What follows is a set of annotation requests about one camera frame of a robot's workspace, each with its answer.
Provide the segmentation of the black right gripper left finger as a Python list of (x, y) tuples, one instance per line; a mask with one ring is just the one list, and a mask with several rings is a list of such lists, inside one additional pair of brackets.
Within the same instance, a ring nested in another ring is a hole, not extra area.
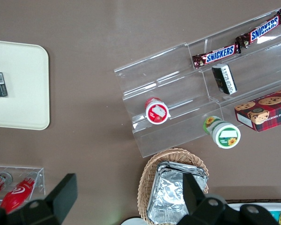
[(77, 176), (68, 173), (45, 198), (52, 214), (61, 225), (78, 197)]

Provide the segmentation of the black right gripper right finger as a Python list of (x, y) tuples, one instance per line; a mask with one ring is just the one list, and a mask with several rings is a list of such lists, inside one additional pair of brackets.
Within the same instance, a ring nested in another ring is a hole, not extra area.
[(201, 202), (206, 199), (205, 194), (191, 173), (183, 175), (183, 198), (189, 215), (193, 214)]

